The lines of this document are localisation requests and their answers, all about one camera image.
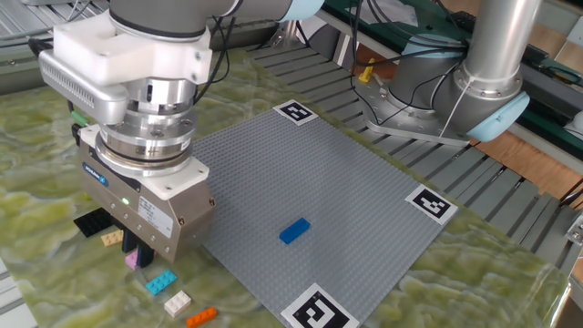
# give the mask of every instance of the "cable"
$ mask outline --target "cable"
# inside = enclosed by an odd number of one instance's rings
[[[229,43],[230,35],[233,32],[233,27],[235,27],[235,17],[233,17],[230,20],[229,30],[227,30],[227,36],[225,37],[227,43]],[[222,63],[222,58],[225,57],[226,53],[227,53],[226,50],[222,51],[220,53],[219,59],[217,60],[217,64],[215,65],[215,68],[209,77],[209,81],[207,82],[207,84],[204,86],[204,88],[200,92],[197,92],[197,96],[194,98],[194,102],[193,102],[192,106],[195,106],[200,101],[200,99],[204,96],[204,94],[207,93],[207,90],[209,90],[209,87],[212,84],[212,80],[215,78],[215,76],[219,72],[220,63]]]
[[[459,103],[462,102],[462,98],[464,97],[465,92],[470,88],[470,85],[472,84],[472,82],[474,82],[474,77],[470,77],[469,80],[467,81],[467,85],[464,87],[464,91],[462,91],[462,94],[459,96],[459,98],[455,102],[454,109],[452,109],[452,113],[449,114],[449,118],[447,118],[447,122],[445,122],[445,126],[441,130],[441,133],[439,134],[439,138],[441,138],[444,135],[445,131],[447,130],[447,127],[449,126],[449,122],[452,120],[452,117],[454,116],[455,110],[459,106]]]
[[[459,26],[455,22],[454,18],[452,18],[452,15],[449,13],[449,10],[447,10],[447,8],[445,8],[445,6],[441,2],[441,0],[435,0],[435,1],[441,7],[441,9],[444,11],[445,15],[447,15],[447,18],[449,18],[449,20],[451,20],[452,23],[454,23],[455,29],[457,30],[457,33],[459,34],[459,37],[460,37],[460,40],[462,41],[462,44],[464,44],[465,46],[469,46],[470,45],[469,42],[467,42],[467,39],[465,39],[465,36],[462,33],[462,30],[459,28]]]
[[[67,22],[70,23],[70,22],[76,20],[85,11],[85,9],[87,9],[87,7],[90,4],[91,4],[91,1],[87,1],[87,3],[81,8],[81,10],[79,10],[78,13],[73,15],[70,19],[67,19]],[[16,39],[23,38],[23,37],[40,36],[40,35],[43,35],[44,33],[47,33],[48,31],[50,31],[52,29],[53,29],[53,27],[47,27],[47,28],[36,29],[33,31],[29,31],[29,32],[16,33],[16,34],[12,34],[10,36],[0,36],[0,41],[9,41],[9,40],[16,40]]]
[[[212,19],[215,20],[215,23],[217,24],[217,26],[220,26],[220,20],[217,20],[217,17],[213,16]],[[223,77],[221,77],[220,79],[216,80],[216,81],[212,81],[212,83],[219,83],[222,80],[224,80],[225,78],[227,78],[227,75],[230,72],[230,59],[229,59],[229,51],[227,51],[228,49],[228,45],[227,45],[227,38],[225,37],[225,34],[222,31],[222,28],[219,28],[220,30],[220,36],[222,37],[222,51],[225,52],[225,56],[227,57],[227,71],[225,72],[225,75]]]
[[[438,46],[436,46],[435,44],[443,44],[443,45],[446,45],[446,46],[449,46],[449,47],[451,47],[451,46],[455,46],[455,45],[452,45],[451,43],[449,43],[449,42],[447,42],[447,41],[442,41],[442,40],[433,40],[433,39],[431,39],[431,38],[428,38],[428,37],[424,37],[424,36],[418,36],[418,35],[415,35],[415,34],[413,34],[413,33],[409,32],[409,31],[406,31],[406,30],[402,29],[402,28],[401,28],[401,27],[400,27],[398,24],[396,24],[394,21],[392,21],[392,20],[391,20],[391,18],[389,18],[389,17],[388,17],[388,16],[387,16],[387,15],[384,13],[383,9],[382,9],[382,8],[379,6],[379,4],[378,4],[378,2],[377,2],[376,0],[367,0],[367,1],[368,1],[368,4],[369,4],[369,7],[371,8],[371,12],[373,13],[373,15],[374,15],[374,18],[376,19],[376,21],[377,21],[378,23],[382,24],[382,23],[383,23],[383,21],[381,21],[381,19],[380,19],[380,18],[378,17],[378,15],[375,13],[375,11],[374,11],[374,8],[373,8],[373,6],[372,6],[372,4],[374,4],[374,6],[376,7],[376,10],[377,10],[377,11],[379,12],[379,14],[380,14],[380,15],[381,15],[381,16],[382,16],[382,17],[383,17],[383,18],[384,18],[384,19],[387,21],[387,23],[391,24],[391,25],[392,25],[394,28],[398,29],[398,30],[399,30],[399,31],[401,31],[402,33],[405,33],[405,34],[409,35],[410,37],[416,37],[416,38],[418,38],[418,39],[422,39],[422,40],[425,40],[425,41],[431,42],[431,43],[433,44],[433,45],[423,45],[423,44],[421,44],[421,46],[438,47]],[[396,34],[395,32],[393,32],[393,31],[390,31],[390,32],[391,32],[393,35],[395,35],[395,36],[401,37],[401,36],[397,35],[397,34]],[[410,43],[413,43],[413,44],[416,44],[415,42],[412,42],[412,41],[410,41],[410,40],[406,40],[406,41],[407,41],[407,42],[410,42]],[[461,47],[466,47],[466,46],[462,44],[462,45],[460,45],[460,46],[456,46],[456,47],[457,47],[457,48],[461,48]]]
[[[405,106],[405,107],[403,107],[403,108],[399,109],[399,110],[398,110],[396,113],[392,114],[392,115],[391,115],[389,118],[385,119],[384,121],[382,121],[382,122],[378,123],[378,117],[376,116],[376,114],[375,114],[375,113],[374,113],[374,111],[373,111],[374,117],[376,118],[376,121],[377,121],[378,125],[382,126],[382,124],[386,123],[386,122],[387,122],[389,119],[391,119],[391,118],[394,118],[395,116],[399,115],[401,112],[403,112],[404,110],[406,110],[406,109],[408,109],[410,106],[412,106],[412,105],[413,105],[413,101],[414,101],[414,99],[415,99],[415,93],[417,92],[417,89],[418,89],[419,87],[421,87],[421,86],[424,86],[424,85],[426,85],[427,83],[431,83],[431,82],[435,81],[436,79],[438,79],[439,77],[442,77],[442,76],[445,76],[445,74],[440,74],[440,75],[438,75],[437,77],[434,77],[434,78],[428,79],[427,81],[425,81],[425,82],[423,82],[423,83],[420,83],[420,84],[418,84],[418,85],[417,85],[417,87],[415,87],[415,89],[413,89],[413,93],[411,94],[411,101],[409,101],[408,103],[405,103],[405,104],[406,104],[406,106]]]
[[[397,34],[395,31],[393,31],[391,28],[389,28],[389,26],[387,26],[387,25],[385,25],[385,24],[384,24],[384,22],[381,20],[381,18],[380,18],[380,17],[379,17],[379,16],[376,14],[376,11],[375,11],[375,10],[374,10],[374,8],[373,8],[373,5],[372,5],[372,3],[371,3],[371,0],[367,0],[367,2],[368,2],[368,5],[369,5],[369,7],[371,8],[371,13],[373,14],[373,16],[374,16],[374,19],[376,20],[376,22],[377,22],[377,23],[379,23],[379,24],[380,24],[380,25],[381,25],[381,26],[382,26],[384,29],[386,29],[386,30],[387,30],[389,33],[391,33],[392,35],[394,35],[394,36],[396,36],[396,37],[400,38],[401,40],[405,41],[406,43],[410,43],[410,44],[412,44],[412,45],[418,45],[418,46],[423,46],[423,47],[433,47],[433,48],[443,48],[443,47],[444,47],[444,46],[439,46],[439,45],[428,45],[428,44],[423,44],[423,43],[420,43],[420,42],[413,41],[412,39],[408,39],[408,38],[406,38],[406,37],[400,36],[400,35],[399,35],[399,34]],[[401,27],[397,26],[397,25],[396,25],[396,24],[395,24],[393,21],[389,21],[389,23],[390,23],[390,24],[391,24],[393,27],[397,28],[398,30],[400,30],[400,31],[402,31],[402,32],[404,32],[404,33],[406,33],[406,34],[407,34],[407,35],[409,35],[409,36],[412,36],[411,38],[413,38],[413,37],[417,37],[417,36],[415,36],[415,35],[413,35],[413,34],[411,34],[411,33],[407,32],[407,31],[404,31],[403,29],[401,29]]]
[[[379,66],[393,63],[397,60],[406,59],[406,58],[415,57],[415,56],[444,53],[444,52],[463,52],[463,49],[460,47],[448,47],[448,48],[444,47],[441,49],[425,50],[425,51],[419,51],[419,52],[412,53],[412,54],[400,55],[400,56],[385,59],[384,61],[380,61],[380,62],[376,62],[376,63],[363,63],[363,62],[361,62],[360,60],[358,60],[358,58],[356,57],[355,54],[356,54],[356,37],[358,35],[358,22],[360,21],[360,17],[361,17],[361,10],[363,8],[363,1],[364,0],[358,0],[358,6],[356,6],[356,14],[355,14],[354,24],[352,21],[352,17],[351,16],[348,17],[352,32],[353,32],[353,48],[354,48],[353,52],[354,52],[354,63],[356,65],[358,65],[360,67],[379,67]],[[351,4],[351,7],[349,9],[349,14],[352,15],[352,2],[350,2],[350,0],[349,0],[349,4]]]
[[[300,24],[300,21],[295,21],[295,26],[298,27],[298,30],[300,31],[300,34],[303,37],[303,41],[305,41],[306,46],[308,47],[312,47],[310,46],[310,41],[308,41],[308,38],[306,37],[306,35],[303,33],[303,28],[302,28],[302,24]]]

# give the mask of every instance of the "wooden board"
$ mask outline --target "wooden board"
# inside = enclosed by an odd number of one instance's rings
[[[567,42],[561,54],[557,57],[557,62],[583,72],[583,47]]]
[[[536,24],[528,43],[547,51],[550,58],[555,58],[565,41],[567,41],[567,36],[541,24]]]
[[[553,197],[562,199],[583,179],[574,170],[510,132],[505,132],[493,141],[482,142],[476,147],[540,187],[541,194],[548,192]]]

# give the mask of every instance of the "lego brick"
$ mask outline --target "lego brick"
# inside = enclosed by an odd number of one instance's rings
[[[73,222],[87,238],[111,227],[112,224],[109,213],[101,208],[74,219]]]
[[[149,282],[146,285],[146,289],[148,289],[152,294],[154,294],[154,296],[156,296],[176,280],[176,275],[172,273],[172,271],[166,270],[164,273],[160,274],[158,278]]]
[[[180,291],[174,295],[174,297],[164,303],[164,310],[166,310],[166,312],[169,313],[172,318],[176,318],[177,315],[189,307],[191,302],[192,300],[189,298],[189,296],[185,292]]]
[[[196,328],[217,317],[217,309],[211,307],[186,321],[187,328]]]
[[[135,271],[138,267],[138,251],[133,251],[131,254],[126,256],[126,264],[128,265],[129,269]]]
[[[124,231],[115,231],[101,236],[101,240],[106,247],[119,245],[124,240]]]
[[[281,241],[285,242],[286,245],[295,241],[298,237],[300,237],[304,232],[306,232],[310,228],[310,223],[301,218],[293,223],[288,229],[284,230],[280,233]]]

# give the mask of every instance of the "pink lego brick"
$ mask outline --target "pink lego brick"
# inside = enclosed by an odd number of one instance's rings
[[[126,264],[128,265],[129,269],[135,271],[138,267],[138,251],[133,251],[131,254],[126,256]]]

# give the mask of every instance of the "yellow object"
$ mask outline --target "yellow object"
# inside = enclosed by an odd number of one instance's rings
[[[374,63],[374,58],[368,61],[369,64]],[[368,83],[371,80],[371,75],[373,74],[373,67],[366,67],[364,72],[358,77],[361,82]]]
[[[111,232],[107,235],[101,236],[101,240],[106,247],[118,245],[124,240],[124,231]]]

